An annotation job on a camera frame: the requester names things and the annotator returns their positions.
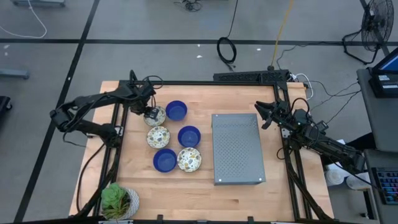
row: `white plant pot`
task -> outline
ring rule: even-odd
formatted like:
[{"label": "white plant pot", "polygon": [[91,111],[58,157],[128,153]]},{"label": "white plant pot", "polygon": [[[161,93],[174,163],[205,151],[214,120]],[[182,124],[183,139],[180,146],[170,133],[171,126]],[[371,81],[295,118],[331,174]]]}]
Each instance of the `white plant pot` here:
[{"label": "white plant pot", "polygon": [[[118,220],[126,220],[126,219],[130,219],[138,211],[139,197],[135,190],[128,189],[125,187],[121,187],[121,188],[124,189],[130,197],[130,207],[124,215],[122,215],[120,218],[118,218]],[[105,217],[105,218],[107,220],[116,220],[116,219],[108,218],[108,217]]]}]

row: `yellow cable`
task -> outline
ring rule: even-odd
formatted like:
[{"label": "yellow cable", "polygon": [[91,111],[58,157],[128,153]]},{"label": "yellow cable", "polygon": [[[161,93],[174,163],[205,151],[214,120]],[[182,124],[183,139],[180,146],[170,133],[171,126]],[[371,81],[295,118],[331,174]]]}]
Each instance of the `yellow cable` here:
[{"label": "yellow cable", "polygon": [[292,8],[293,8],[293,2],[294,2],[294,0],[290,0],[290,2],[289,2],[289,8],[288,8],[287,11],[286,11],[286,14],[285,14],[285,17],[284,17],[284,21],[282,22],[282,25],[280,25],[279,33],[278,33],[278,36],[277,36],[276,42],[275,42],[274,56],[272,56],[271,66],[273,66],[273,64],[274,64],[274,60],[275,60],[275,57],[276,57],[276,53],[278,52],[278,42],[279,42],[279,38],[280,38],[280,35],[282,34],[282,30],[284,29],[284,26],[285,26],[286,20],[287,20],[287,18],[288,18],[288,16],[289,16],[290,10],[292,10]]}]

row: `white cable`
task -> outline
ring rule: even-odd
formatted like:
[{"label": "white cable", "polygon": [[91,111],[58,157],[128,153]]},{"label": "white cable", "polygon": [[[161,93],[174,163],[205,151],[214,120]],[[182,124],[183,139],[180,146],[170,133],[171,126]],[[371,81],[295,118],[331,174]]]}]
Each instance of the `white cable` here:
[{"label": "white cable", "polygon": [[308,84],[310,85],[310,90],[311,90],[311,96],[309,97],[309,98],[307,98],[307,100],[309,100],[309,99],[311,99],[312,97],[313,97],[313,89],[312,89],[312,85],[311,85],[311,82],[310,82],[310,80],[308,79],[308,77],[304,74],[304,73],[299,73],[299,74],[296,74],[296,75],[293,75],[292,74],[292,77],[298,77],[299,75],[302,75],[302,76],[304,76],[305,77],[305,79],[308,81]]},{"label": "white cable", "polygon": [[40,37],[35,37],[35,36],[29,36],[29,35],[19,35],[19,34],[15,34],[12,32],[7,31],[6,29],[4,29],[3,27],[0,26],[0,29],[2,29],[4,32],[10,34],[10,35],[14,35],[17,37],[24,37],[24,38],[35,38],[35,39],[40,39],[43,38],[46,34],[47,34],[47,28],[45,27],[45,25],[43,24],[43,22],[39,19],[39,17],[36,15],[35,11],[33,10],[32,5],[30,4],[30,0],[27,0],[27,2],[29,3],[29,9],[33,12],[33,15],[35,15],[36,19],[40,22],[40,24],[43,26],[44,28],[44,34],[41,35]]}]

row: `succulent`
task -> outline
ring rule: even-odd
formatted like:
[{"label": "succulent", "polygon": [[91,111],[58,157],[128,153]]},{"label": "succulent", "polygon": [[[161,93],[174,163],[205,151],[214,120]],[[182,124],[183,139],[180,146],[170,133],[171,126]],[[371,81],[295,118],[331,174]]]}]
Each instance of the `succulent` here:
[{"label": "succulent", "polygon": [[117,220],[129,209],[129,195],[118,184],[113,183],[102,191],[101,204],[105,218]]}]

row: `fan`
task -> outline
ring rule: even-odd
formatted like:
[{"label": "fan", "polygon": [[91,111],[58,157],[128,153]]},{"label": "fan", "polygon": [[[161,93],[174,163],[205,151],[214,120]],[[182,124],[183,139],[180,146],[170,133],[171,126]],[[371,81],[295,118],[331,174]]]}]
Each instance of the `fan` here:
[{"label": "fan", "polygon": [[[369,4],[364,7],[364,10],[361,29],[352,34],[345,35],[343,37],[343,46],[344,53],[367,65],[374,62],[377,52],[390,37],[392,25],[394,23],[394,6],[391,0],[371,0]],[[359,33],[361,33],[364,48],[374,52],[371,62],[365,62],[347,51],[346,39],[353,36],[350,40],[353,41]]]}]

